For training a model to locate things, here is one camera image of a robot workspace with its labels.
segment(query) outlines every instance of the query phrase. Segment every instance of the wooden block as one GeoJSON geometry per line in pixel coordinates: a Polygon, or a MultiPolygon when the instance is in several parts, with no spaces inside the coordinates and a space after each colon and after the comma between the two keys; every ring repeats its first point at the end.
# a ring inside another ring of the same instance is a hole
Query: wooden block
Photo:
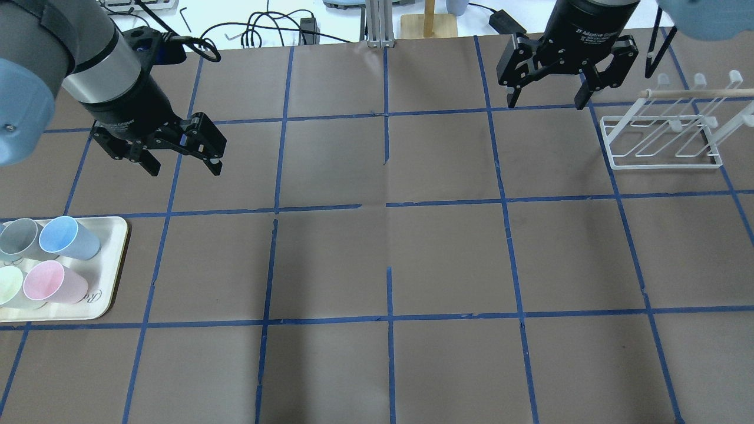
{"type": "MultiPolygon", "coordinates": [[[[407,14],[400,17],[400,37],[417,39],[424,37],[424,15],[407,14]]],[[[435,14],[431,38],[458,37],[458,24],[451,14],[435,14]]]]}

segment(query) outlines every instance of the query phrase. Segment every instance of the cup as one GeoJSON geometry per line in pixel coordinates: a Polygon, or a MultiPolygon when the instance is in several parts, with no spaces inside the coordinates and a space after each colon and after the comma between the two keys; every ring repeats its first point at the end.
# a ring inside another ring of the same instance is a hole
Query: cup
{"type": "Polygon", "coordinates": [[[466,13],[466,8],[469,5],[469,0],[445,0],[445,6],[448,8],[448,13],[455,16],[461,16],[466,13]]]}
{"type": "Polygon", "coordinates": [[[100,240],[79,221],[57,217],[42,229],[39,246],[48,253],[89,260],[100,251],[100,240]]]}
{"type": "Polygon", "coordinates": [[[0,234],[0,252],[12,257],[25,257],[34,260],[52,260],[55,253],[48,253],[39,247],[39,233],[42,231],[38,222],[21,218],[9,223],[0,234]]]}
{"type": "Polygon", "coordinates": [[[44,304],[23,293],[23,272],[20,269],[15,266],[0,268],[0,308],[37,309],[44,304]]]}
{"type": "Polygon", "coordinates": [[[26,274],[23,293],[31,300],[76,303],[84,299],[89,284],[79,274],[54,260],[45,260],[26,274]]]}
{"type": "MultiPolygon", "coordinates": [[[[0,223],[0,235],[2,234],[3,231],[5,231],[5,224],[0,223]]],[[[21,257],[14,257],[11,255],[7,255],[0,251],[0,262],[14,262],[19,259],[21,259],[21,257]]]]}

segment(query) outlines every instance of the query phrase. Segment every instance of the black power adapter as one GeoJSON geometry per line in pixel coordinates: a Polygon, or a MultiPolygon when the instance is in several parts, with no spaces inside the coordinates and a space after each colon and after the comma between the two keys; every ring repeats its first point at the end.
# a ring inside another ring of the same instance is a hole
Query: black power adapter
{"type": "Polygon", "coordinates": [[[526,28],[516,22],[516,20],[509,14],[505,13],[505,11],[496,11],[494,14],[490,15],[489,25],[494,28],[498,34],[515,34],[517,32],[526,34],[526,28]]]}
{"type": "MultiPolygon", "coordinates": [[[[317,18],[315,17],[303,17],[299,21],[301,29],[304,31],[319,32],[317,28],[317,18]]],[[[299,45],[318,45],[320,44],[320,36],[318,34],[307,34],[306,32],[299,32],[299,45]]]]}

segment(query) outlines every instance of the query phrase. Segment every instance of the blue grid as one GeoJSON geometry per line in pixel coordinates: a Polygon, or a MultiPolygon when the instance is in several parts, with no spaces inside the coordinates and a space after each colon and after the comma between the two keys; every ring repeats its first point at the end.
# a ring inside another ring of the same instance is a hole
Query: blue grid
{"type": "MultiPolygon", "coordinates": [[[[14,363],[11,368],[11,372],[8,376],[5,390],[3,391],[2,399],[0,400],[0,416],[2,415],[2,411],[5,408],[5,403],[11,391],[12,383],[15,377],[15,373],[17,372],[18,364],[23,355],[23,350],[26,344],[27,337],[29,335],[29,332],[33,330],[98,330],[98,329],[127,329],[127,328],[136,329],[138,328],[139,329],[139,342],[136,347],[136,356],[133,362],[133,369],[130,376],[130,384],[129,384],[129,388],[127,392],[126,402],[124,405],[123,423],[126,423],[129,417],[130,404],[133,399],[133,390],[136,385],[136,378],[138,375],[139,361],[141,357],[141,352],[143,350],[144,338],[146,335],[146,331],[149,328],[260,326],[262,328],[262,339],[261,339],[260,351],[259,351],[259,371],[258,371],[259,374],[258,374],[258,387],[257,387],[257,392],[256,392],[256,411],[255,411],[255,422],[259,422],[259,418],[261,414],[261,407],[262,407],[262,393],[263,393],[262,381],[263,381],[263,376],[264,376],[267,332],[268,332],[269,326],[341,324],[341,323],[355,323],[355,322],[386,321],[388,322],[388,359],[389,359],[388,372],[389,372],[389,392],[390,392],[390,420],[391,420],[391,424],[395,424],[395,422],[397,421],[397,416],[396,416],[396,401],[395,401],[396,388],[395,388],[394,322],[397,322],[397,321],[436,321],[436,320],[474,320],[474,319],[516,319],[520,323],[520,335],[521,335],[521,341],[522,341],[524,368],[526,372],[527,384],[529,387],[529,400],[530,400],[531,409],[532,409],[532,420],[534,423],[538,424],[539,418],[538,418],[538,410],[537,410],[536,397],[535,397],[534,377],[533,377],[533,372],[532,372],[531,361],[529,360],[529,348],[528,348],[528,342],[526,338],[526,319],[527,318],[584,317],[584,316],[646,315],[648,317],[652,334],[654,336],[657,353],[661,362],[663,375],[664,375],[665,382],[667,385],[668,395],[670,397],[670,401],[673,407],[673,412],[676,416],[676,421],[679,423],[683,423],[684,421],[681,416],[681,411],[679,410],[679,406],[678,406],[676,396],[673,390],[672,380],[670,379],[670,372],[668,371],[667,363],[665,362],[664,352],[662,349],[662,344],[659,337],[659,333],[657,331],[657,326],[654,321],[654,316],[658,314],[662,315],[662,314],[679,314],[679,313],[754,312],[754,305],[680,307],[680,308],[658,308],[658,309],[652,308],[648,294],[645,292],[641,266],[639,264],[639,259],[636,254],[636,248],[634,246],[633,238],[630,232],[630,225],[628,223],[628,219],[625,214],[622,201],[625,198],[666,198],[666,197],[696,197],[696,196],[730,195],[734,199],[737,205],[737,209],[739,210],[739,213],[743,221],[743,224],[746,228],[746,231],[752,241],[752,244],[754,244],[754,234],[752,233],[751,225],[749,224],[749,220],[738,198],[739,195],[754,195],[754,190],[751,190],[751,189],[736,190],[731,182],[731,179],[729,178],[727,174],[727,171],[724,168],[722,168],[723,176],[725,178],[726,183],[728,184],[728,188],[729,188],[728,191],[682,192],[682,193],[642,193],[642,194],[622,195],[620,191],[618,190],[618,185],[615,181],[615,176],[612,172],[612,169],[609,167],[607,156],[603,147],[602,155],[603,155],[603,159],[605,160],[605,166],[607,167],[608,175],[611,180],[613,193],[606,193],[603,195],[542,196],[542,197],[529,197],[529,198],[508,198],[505,195],[504,185],[503,185],[503,181],[501,177],[501,165],[500,165],[500,161],[498,157],[497,141],[495,137],[495,125],[492,120],[493,112],[515,112],[518,110],[532,110],[532,109],[573,109],[574,106],[572,104],[547,105],[547,106],[521,106],[512,110],[507,109],[507,108],[492,107],[490,103],[489,88],[487,86],[487,79],[486,79],[484,65],[483,65],[483,58],[482,58],[482,54],[480,50],[479,41],[476,36],[474,37],[474,44],[477,50],[477,59],[479,61],[480,74],[481,74],[481,78],[483,82],[483,89],[484,89],[485,101],[486,101],[485,108],[431,110],[431,111],[418,111],[418,112],[389,112],[388,50],[385,49],[384,56],[383,56],[385,110],[383,113],[355,114],[355,115],[322,115],[322,116],[308,116],[308,117],[300,117],[300,118],[298,117],[289,118],[287,116],[287,107],[288,107],[288,102],[290,98],[290,79],[291,79],[291,74],[292,74],[292,69],[293,69],[293,55],[294,55],[294,50],[295,50],[295,48],[291,48],[289,61],[288,61],[284,112],[283,112],[282,118],[245,119],[245,120],[231,120],[231,121],[217,121],[216,122],[217,124],[220,124],[220,125],[247,124],[247,123],[258,123],[258,122],[282,123],[281,135],[280,135],[280,149],[279,149],[278,164],[277,164],[274,207],[260,208],[260,209],[255,209],[255,210],[246,210],[246,209],[238,210],[237,209],[237,210],[197,210],[197,211],[173,212],[173,201],[176,194],[176,186],[178,183],[180,165],[182,162],[182,156],[179,156],[176,160],[176,168],[173,175],[173,184],[170,190],[170,197],[168,200],[167,210],[165,212],[120,215],[124,218],[131,218],[131,219],[146,218],[146,217],[164,218],[163,232],[161,235],[161,240],[160,240],[160,244],[158,248],[158,254],[155,260],[155,268],[154,268],[154,273],[152,277],[152,283],[150,284],[149,295],[147,298],[147,303],[145,306],[142,321],[140,323],[116,323],[116,324],[33,324],[32,322],[26,322],[23,326],[14,326],[14,325],[0,326],[0,330],[3,330],[3,331],[21,331],[22,332],[21,341],[17,349],[14,363]],[[376,116],[383,116],[385,120],[385,163],[387,163],[387,161],[390,158],[389,118],[391,116],[444,115],[444,114],[475,113],[475,112],[485,112],[488,116],[490,136],[492,139],[493,158],[494,158],[494,163],[495,163],[496,177],[498,180],[500,198],[458,200],[458,201],[394,202],[394,203],[387,203],[386,207],[425,207],[425,206],[445,206],[445,205],[456,205],[456,204],[500,204],[502,208],[502,215],[503,215],[504,227],[505,227],[505,232],[506,232],[507,247],[508,247],[508,252],[510,255],[509,259],[510,259],[510,264],[511,264],[512,275],[513,275],[514,291],[516,294],[516,312],[490,312],[490,313],[476,313],[476,314],[461,313],[461,314],[433,314],[433,315],[395,315],[393,311],[392,270],[391,268],[388,267],[388,270],[387,270],[388,309],[387,309],[386,315],[369,315],[369,316],[342,317],[342,318],[308,318],[308,319],[304,318],[304,319],[275,319],[275,320],[270,319],[269,309],[270,309],[270,302],[271,302],[272,283],[274,280],[274,258],[275,258],[277,229],[278,229],[278,220],[275,219],[273,222],[273,229],[272,229],[272,236],[271,236],[270,259],[269,259],[269,267],[268,267],[268,281],[267,281],[267,288],[266,288],[266,293],[265,293],[265,311],[264,311],[263,319],[261,320],[259,319],[234,320],[234,321],[149,322],[149,313],[151,311],[152,300],[153,300],[154,292],[155,292],[155,282],[157,280],[159,270],[160,270],[162,254],[164,252],[164,246],[165,246],[165,241],[167,239],[167,233],[168,233],[168,228],[170,225],[171,217],[187,217],[187,216],[214,215],[214,214],[269,214],[269,213],[281,214],[281,213],[287,213],[287,212],[300,212],[300,211],[311,211],[311,210],[348,210],[348,209],[358,209],[361,207],[360,204],[338,204],[338,205],[315,206],[315,207],[306,207],[306,206],[304,207],[280,207],[280,181],[282,178],[282,165],[283,165],[284,147],[285,147],[285,132],[286,132],[286,126],[287,126],[288,121],[327,120],[327,119],[343,119],[343,118],[373,118],[376,116]],[[645,308],[644,309],[574,310],[574,311],[538,311],[538,312],[525,311],[523,308],[523,301],[521,298],[520,286],[518,282],[515,249],[514,249],[514,244],[513,244],[513,238],[510,231],[510,220],[509,220],[507,205],[509,203],[515,203],[515,202],[582,201],[582,200],[600,200],[600,199],[616,201],[616,204],[618,206],[618,211],[621,215],[621,220],[624,225],[624,230],[626,232],[626,237],[627,237],[628,244],[630,247],[630,252],[633,258],[636,274],[639,279],[639,288],[642,292],[642,296],[645,301],[645,308]]],[[[685,81],[684,73],[681,69],[680,63],[677,60],[675,52],[673,51],[672,48],[670,49],[670,55],[673,58],[674,63],[676,64],[676,68],[681,76],[681,79],[684,82],[684,85],[688,89],[688,84],[685,81]]],[[[189,115],[191,115],[193,107],[194,107],[194,101],[196,98],[196,91],[197,91],[199,79],[201,76],[201,69],[202,69],[203,62],[204,61],[202,59],[199,60],[198,69],[195,76],[194,88],[192,92],[191,103],[189,106],[189,115]]],[[[728,99],[727,101],[751,101],[751,100],[754,100],[754,99],[753,98],[735,98],[735,99],[728,99]]],[[[592,116],[593,123],[595,124],[596,133],[598,137],[600,137],[600,139],[601,139],[601,133],[599,131],[599,125],[597,124],[597,120],[596,120],[595,108],[605,107],[605,106],[630,106],[631,104],[632,104],[631,102],[615,102],[615,103],[591,103],[590,102],[589,103],[590,114],[592,116]]],[[[71,129],[49,130],[49,131],[46,131],[46,133],[48,134],[75,133],[75,132],[84,133],[88,131],[89,131],[89,128],[71,128],[71,129]]],[[[70,208],[70,205],[73,199],[73,195],[75,194],[75,189],[76,189],[76,186],[78,185],[78,180],[79,180],[79,177],[81,176],[81,170],[84,165],[84,160],[87,157],[87,153],[89,151],[90,145],[91,145],[91,138],[87,139],[87,142],[84,146],[84,151],[81,154],[81,160],[79,162],[78,170],[76,172],[76,175],[73,180],[72,187],[69,193],[69,197],[66,202],[66,206],[65,206],[66,214],[68,213],[68,210],[70,208]]],[[[100,216],[103,216],[103,215],[79,215],[77,217],[100,217],[100,216]]],[[[51,217],[36,217],[36,218],[44,219],[44,218],[51,218],[51,217]]],[[[13,219],[16,219],[16,218],[5,218],[5,219],[2,219],[2,221],[9,221],[13,219]]]]}

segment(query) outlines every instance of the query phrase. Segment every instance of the white floor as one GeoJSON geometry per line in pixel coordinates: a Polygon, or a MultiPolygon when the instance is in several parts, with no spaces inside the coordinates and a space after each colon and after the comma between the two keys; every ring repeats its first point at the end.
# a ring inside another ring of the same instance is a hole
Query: white floor
{"type": "MultiPolygon", "coordinates": [[[[494,9],[503,9],[523,25],[528,32],[542,32],[547,25],[547,19],[555,5],[555,0],[476,0],[476,3],[489,6],[494,9]]],[[[447,13],[444,0],[437,0],[437,13],[447,13]]],[[[159,11],[160,17],[181,35],[199,36],[201,33],[216,23],[222,22],[246,22],[249,15],[254,11],[264,11],[266,0],[179,0],[176,8],[166,11],[159,11]],[[191,27],[189,32],[186,24],[183,22],[179,9],[186,8],[183,11],[188,25],[191,27]]],[[[270,10],[281,13],[289,13],[296,9],[308,9],[314,12],[315,17],[320,25],[320,31],[339,38],[350,41],[357,41],[360,31],[360,9],[351,8],[340,10],[328,8],[322,0],[271,0],[270,10]]],[[[395,6],[393,9],[394,28],[396,37],[400,38],[400,17],[404,14],[420,14],[424,11],[424,2],[416,0],[413,5],[395,6]]],[[[654,24],[654,17],[657,13],[657,3],[654,0],[644,0],[639,4],[627,28],[650,28],[654,24]]],[[[458,35],[490,35],[495,34],[495,30],[488,24],[490,12],[483,8],[469,6],[466,12],[458,17],[458,35]]],[[[305,12],[299,12],[294,15],[298,20],[300,17],[306,17],[305,12]]],[[[122,30],[134,28],[143,25],[141,20],[133,17],[114,17],[115,22],[122,30]]],[[[158,27],[154,21],[146,17],[152,26],[158,27]]],[[[282,23],[282,26],[292,27],[292,23],[282,23]]],[[[259,21],[259,25],[270,25],[271,22],[266,18],[259,21]]],[[[672,25],[672,21],[665,16],[663,25],[672,25]]],[[[229,41],[226,35],[232,37],[243,31],[243,26],[222,26],[213,29],[208,36],[212,38],[220,49],[241,48],[239,40],[229,41]]],[[[277,31],[272,29],[262,30],[262,40],[264,47],[279,46],[280,38],[277,31]]],[[[284,34],[286,45],[295,45],[298,43],[298,33],[290,31],[284,34]]],[[[339,42],[328,38],[320,40],[322,44],[339,42]]]]}

